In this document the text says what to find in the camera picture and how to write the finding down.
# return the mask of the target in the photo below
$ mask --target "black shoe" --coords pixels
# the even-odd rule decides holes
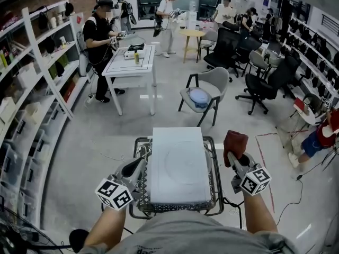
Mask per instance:
[[[108,99],[107,97],[103,97],[101,99],[98,99],[97,97],[95,98],[96,100],[102,102],[102,103],[108,103],[110,101],[110,99]]]
[[[118,88],[115,88],[115,89],[114,89],[114,92],[115,92],[115,94],[117,94],[117,95],[122,95],[122,94],[124,94],[124,93],[125,93],[125,90],[123,90],[123,89],[118,89]]]

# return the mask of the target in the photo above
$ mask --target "metal frame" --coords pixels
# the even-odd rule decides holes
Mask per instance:
[[[137,149],[138,147],[144,146],[146,143],[150,144],[151,138],[150,137],[139,137],[135,140],[134,145],[134,151],[133,151],[133,157],[136,157]],[[217,159],[217,153],[215,149],[214,140],[212,137],[206,136],[203,137],[204,146],[205,148],[211,153],[211,158],[213,161],[213,168],[209,174],[209,181],[210,181],[210,189],[211,189],[211,201],[208,203],[202,203],[202,204],[177,204],[177,205],[152,205],[150,203],[150,197],[147,195],[146,191],[146,174],[147,174],[147,166],[145,168],[145,172],[143,177],[140,180],[140,189],[142,191],[141,199],[139,200],[136,207],[145,215],[145,216],[138,216],[134,214],[134,207],[131,203],[129,204],[129,214],[132,218],[135,219],[144,219],[149,220],[153,216],[155,216],[157,213],[164,213],[169,211],[178,211],[178,210],[189,210],[189,211],[205,211],[204,215],[206,216],[214,216],[223,213],[224,211],[224,204],[222,202],[222,187],[221,187],[221,179],[220,179],[220,172],[219,172],[219,165],[218,165],[218,159]],[[210,211],[216,207],[216,205],[219,204],[219,210],[216,213],[210,213]]]
[[[191,80],[192,80],[193,76],[195,77],[195,85],[196,85],[196,87],[199,87],[199,78],[198,78],[198,75],[199,74],[191,74],[190,75],[189,80],[188,80],[187,85],[186,85],[186,88],[190,87],[190,83],[191,83]],[[212,124],[212,126],[215,125],[216,119],[217,119],[218,107],[219,107],[219,103],[220,103],[220,96],[217,96],[217,97],[214,97],[214,98],[211,99],[211,101],[208,104],[206,110],[203,112],[203,116],[202,116],[201,120],[199,121],[197,127],[200,127],[200,125],[201,125],[202,121],[205,119],[208,111],[211,109],[211,106],[212,106],[214,101],[216,101],[216,105],[215,105],[215,107],[213,107],[213,109],[214,109],[214,117],[213,117],[213,124]],[[182,99],[181,102],[180,102],[180,106],[179,106],[178,112],[181,111],[181,108],[182,108],[183,104],[184,104],[184,99]]]

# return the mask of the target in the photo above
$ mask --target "plastic drawer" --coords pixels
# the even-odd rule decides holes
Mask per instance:
[[[33,141],[32,147],[29,152],[29,156],[39,162],[44,162],[48,151],[49,151],[49,143],[47,141],[47,136],[45,135],[44,130],[39,130],[35,139]]]
[[[21,181],[21,170],[23,168],[23,160],[12,149],[11,145],[7,143],[3,143],[1,145],[0,163],[3,164],[0,180],[18,189]]]
[[[33,158],[28,158],[25,165],[22,189],[31,193],[32,196],[39,191],[42,166],[37,164]]]
[[[61,110],[59,108],[59,104],[57,102],[52,103],[50,110],[48,111],[48,113],[46,114],[42,121],[41,127],[47,127],[51,120],[56,119],[60,111]]]
[[[17,194],[15,191],[7,188],[3,182],[0,184],[0,206],[5,206],[14,213],[17,212]]]
[[[23,191],[19,192],[17,202],[17,212],[19,216],[35,225],[37,202],[34,198],[26,195]]]
[[[21,139],[29,136],[33,125],[34,124],[26,110],[18,111],[6,133],[4,141],[10,143],[14,148],[16,148],[16,145]]]

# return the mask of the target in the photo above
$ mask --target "floor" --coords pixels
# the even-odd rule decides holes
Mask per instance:
[[[154,39],[153,31],[140,30],[137,34],[147,43]],[[193,113],[187,106],[181,112],[179,91],[185,87],[189,74],[206,70],[206,63],[195,63],[196,54],[189,53],[183,64],[183,46],[185,39],[175,38],[176,55],[170,58],[155,58],[157,74],[156,114],[150,116],[149,103],[145,88],[131,88],[118,99],[123,116],[112,103],[103,104],[93,101],[85,106],[90,92],[96,90],[96,80],[88,84],[74,108],[74,119],[64,128],[53,163],[50,167],[45,186],[43,209],[43,228],[56,243],[67,241],[71,230],[81,228],[89,230],[101,214],[100,202],[94,190],[102,178],[108,176],[122,163],[121,159],[132,158],[133,145],[137,137],[152,135],[154,127],[196,126],[201,115]],[[222,142],[228,130],[234,130],[249,136],[246,151],[253,158],[266,165],[273,177],[270,189],[262,194],[274,219],[279,216],[288,203],[300,199],[301,183],[296,181],[299,175],[289,163],[287,152],[283,149],[275,126],[293,112],[293,101],[283,98],[279,92],[276,99],[266,101],[268,115],[256,106],[252,116],[247,115],[251,107],[249,101],[235,100],[243,94],[245,78],[235,78],[229,84],[224,100],[220,103],[216,125],[212,127],[213,112],[210,112],[201,125],[203,135],[214,138],[217,147],[219,168],[224,193],[233,202],[242,201],[241,194],[235,195],[230,185],[234,173],[223,164]],[[309,132],[298,135],[301,142]],[[319,163],[327,151],[322,151],[304,168],[310,170]],[[339,170],[338,159],[325,171],[323,166],[315,168],[301,180],[304,184],[302,200],[299,205],[290,205],[281,217],[279,232],[291,239],[300,253],[309,251],[319,253],[325,241],[325,235],[331,220],[338,210],[336,190]],[[239,226],[239,216],[232,207],[225,207],[223,214],[214,217],[223,225]],[[144,221],[127,217],[125,227],[137,231]],[[326,243],[334,239],[336,220],[331,226]]]

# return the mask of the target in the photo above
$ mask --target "gray t-shirt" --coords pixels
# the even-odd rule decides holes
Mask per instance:
[[[85,247],[80,254],[103,254],[106,245]],[[125,238],[108,254],[161,253],[297,253],[293,244],[280,234],[251,234],[222,226],[219,222],[190,211],[159,214],[135,234]]]

